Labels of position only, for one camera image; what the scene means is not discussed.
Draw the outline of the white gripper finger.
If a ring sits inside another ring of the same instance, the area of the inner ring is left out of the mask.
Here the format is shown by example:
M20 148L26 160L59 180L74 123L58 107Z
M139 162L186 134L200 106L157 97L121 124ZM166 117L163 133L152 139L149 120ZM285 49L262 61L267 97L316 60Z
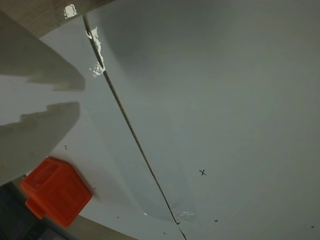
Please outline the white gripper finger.
M45 111L23 114L0 126L0 184L31 172L73 128L80 117L78 102L51 104Z
M55 91L85 89L85 78L72 64L4 12L0 13L0 74L50 84Z

